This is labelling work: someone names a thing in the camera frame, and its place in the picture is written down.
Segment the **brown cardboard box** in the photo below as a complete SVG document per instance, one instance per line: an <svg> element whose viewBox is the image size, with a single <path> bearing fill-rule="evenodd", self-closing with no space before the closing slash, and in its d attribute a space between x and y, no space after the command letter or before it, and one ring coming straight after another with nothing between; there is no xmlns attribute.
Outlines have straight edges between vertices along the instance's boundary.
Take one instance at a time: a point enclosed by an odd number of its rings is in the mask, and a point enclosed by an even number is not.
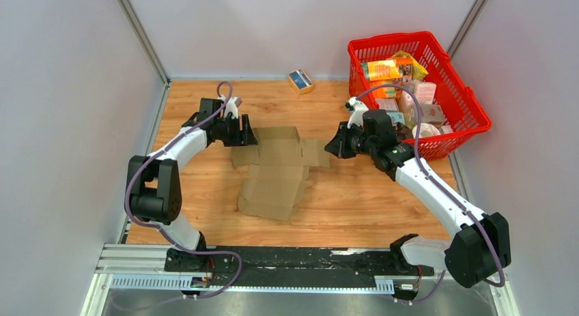
<svg viewBox="0 0 579 316"><path fill-rule="evenodd" d="M255 128L258 144L234 147L235 168L248 167L237 206L241 213L289 220L311 186L313 167L329 167L324 139L303 139L295 126Z"/></svg>

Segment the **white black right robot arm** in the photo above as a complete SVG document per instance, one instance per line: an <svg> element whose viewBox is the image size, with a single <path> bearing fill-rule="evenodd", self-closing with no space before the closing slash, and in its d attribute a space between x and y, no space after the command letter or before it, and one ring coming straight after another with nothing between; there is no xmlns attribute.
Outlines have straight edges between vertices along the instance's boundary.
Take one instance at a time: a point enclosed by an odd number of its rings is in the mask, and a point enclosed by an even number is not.
<svg viewBox="0 0 579 316"><path fill-rule="evenodd" d="M393 271L407 274L424 265L448 272L465 288L480 282L505 284L505 268L511 263L506 218L475 207L444 183L415 146L397 140L385 111L365 111L340 122L324 149L341 159L369 156L375 168L418 198L450 235L450 240L435 240L411 233L392 242Z"/></svg>

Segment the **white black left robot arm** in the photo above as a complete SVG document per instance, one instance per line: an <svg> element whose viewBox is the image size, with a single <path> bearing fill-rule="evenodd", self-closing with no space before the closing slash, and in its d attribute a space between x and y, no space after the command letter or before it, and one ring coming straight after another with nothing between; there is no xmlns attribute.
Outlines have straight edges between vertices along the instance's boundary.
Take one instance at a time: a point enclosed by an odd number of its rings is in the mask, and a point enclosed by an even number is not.
<svg viewBox="0 0 579 316"><path fill-rule="evenodd" d="M128 162L125 211L131 221L154 228L176 249L190 270L203 270L209 260L204 235L182 212L180 171L211 143L225 147L257 145L247 114L238 111L239 97L201 99L199 110L160 149Z"/></svg>

